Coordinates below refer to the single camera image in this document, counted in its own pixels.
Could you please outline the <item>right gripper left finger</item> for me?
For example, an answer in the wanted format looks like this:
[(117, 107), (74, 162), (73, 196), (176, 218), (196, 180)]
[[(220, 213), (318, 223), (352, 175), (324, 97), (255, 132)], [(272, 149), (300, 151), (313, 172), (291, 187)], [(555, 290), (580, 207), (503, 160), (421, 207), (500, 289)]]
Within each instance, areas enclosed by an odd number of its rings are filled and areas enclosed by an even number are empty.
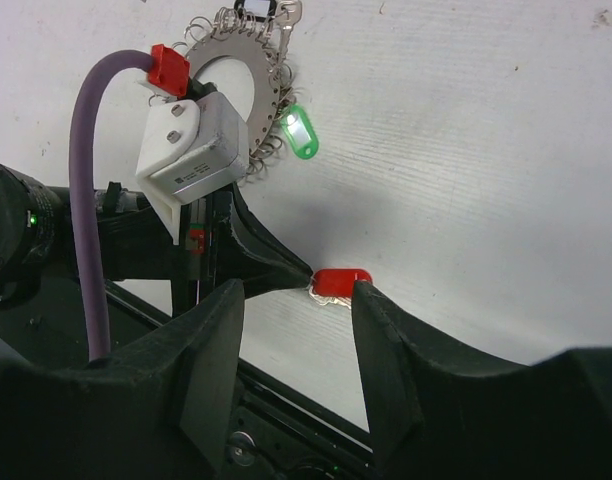
[(244, 320), (231, 280), (78, 370), (0, 359), (0, 479), (215, 479)]

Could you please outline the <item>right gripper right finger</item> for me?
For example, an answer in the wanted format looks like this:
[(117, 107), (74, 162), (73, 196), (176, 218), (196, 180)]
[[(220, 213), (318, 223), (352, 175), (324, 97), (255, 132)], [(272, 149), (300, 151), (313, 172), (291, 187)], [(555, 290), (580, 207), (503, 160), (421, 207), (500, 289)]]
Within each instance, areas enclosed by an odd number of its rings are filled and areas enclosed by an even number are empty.
[(471, 347), (359, 282), (352, 327), (385, 479), (612, 479), (612, 347), (531, 366)]

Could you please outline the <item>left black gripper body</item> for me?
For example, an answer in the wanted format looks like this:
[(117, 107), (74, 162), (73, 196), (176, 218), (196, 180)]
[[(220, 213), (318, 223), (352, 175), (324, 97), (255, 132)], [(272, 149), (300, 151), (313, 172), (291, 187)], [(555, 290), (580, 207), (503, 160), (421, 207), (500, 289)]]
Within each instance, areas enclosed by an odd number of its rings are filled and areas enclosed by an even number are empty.
[(181, 236), (174, 243), (154, 207), (141, 192), (111, 182), (95, 192), (105, 285), (112, 282), (162, 281), (171, 293), (172, 316), (200, 301), (201, 282), (208, 276), (212, 241), (208, 219), (212, 196), (182, 208)]

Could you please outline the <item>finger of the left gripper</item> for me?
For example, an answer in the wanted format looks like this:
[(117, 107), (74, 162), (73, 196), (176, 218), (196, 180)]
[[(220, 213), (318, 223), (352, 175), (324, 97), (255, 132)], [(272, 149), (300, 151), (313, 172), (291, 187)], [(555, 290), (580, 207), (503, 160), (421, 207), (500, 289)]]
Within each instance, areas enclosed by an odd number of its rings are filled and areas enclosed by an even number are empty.
[(273, 291), (306, 289), (312, 268), (255, 217), (236, 184), (226, 191), (231, 196), (226, 276), (243, 282), (246, 299)]

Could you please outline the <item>red tag key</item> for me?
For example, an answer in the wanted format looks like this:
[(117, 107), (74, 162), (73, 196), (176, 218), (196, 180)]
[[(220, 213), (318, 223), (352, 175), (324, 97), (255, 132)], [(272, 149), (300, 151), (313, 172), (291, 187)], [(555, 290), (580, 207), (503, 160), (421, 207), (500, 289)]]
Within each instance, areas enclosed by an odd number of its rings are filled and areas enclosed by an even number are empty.
[(309, 296), (320, 306), (338, 305), (352, 308), (352, 295), (356, 282), (372, 284), (370, 273), (359, 268), (325, 268), (314, 273)]

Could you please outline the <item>metal keyring disc with rings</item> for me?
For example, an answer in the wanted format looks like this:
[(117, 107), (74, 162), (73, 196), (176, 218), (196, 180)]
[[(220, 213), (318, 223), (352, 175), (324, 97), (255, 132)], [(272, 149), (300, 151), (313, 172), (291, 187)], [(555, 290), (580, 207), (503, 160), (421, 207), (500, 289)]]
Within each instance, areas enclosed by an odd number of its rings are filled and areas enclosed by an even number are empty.
[(222, 7), (213, 18), (195, 16), (187, 24), (181, 48), (193, 77), (220, 60), (243, 63), (254, 87), (247, 116), (249, 156), (244, 179), (263, 174), (267, 161), (278, 154), (280, 119), (296, 103), (294, 69), (287, 62), (288, 44), (301, 21), (300, 1), (272, 1), (263, 18), (244, 6)]

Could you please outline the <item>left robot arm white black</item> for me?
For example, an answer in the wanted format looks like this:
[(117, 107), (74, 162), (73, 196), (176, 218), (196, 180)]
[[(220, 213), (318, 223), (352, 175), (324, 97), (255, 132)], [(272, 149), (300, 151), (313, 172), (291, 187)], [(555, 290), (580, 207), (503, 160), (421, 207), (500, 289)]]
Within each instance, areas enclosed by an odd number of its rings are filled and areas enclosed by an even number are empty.
[[(111, 182), (94, 198), (108, 281), (169, 281), (176, 301), (192, 283), (205, 297), (239, 279), (247, 298), (310, 284), (312, 268), (262, 225), (235, 184), (183, 207), (178, 245), (143, 193)], [(0, 164), (0, 311), (36, 297), (45, 277), (78, 277), (70, 192)]]

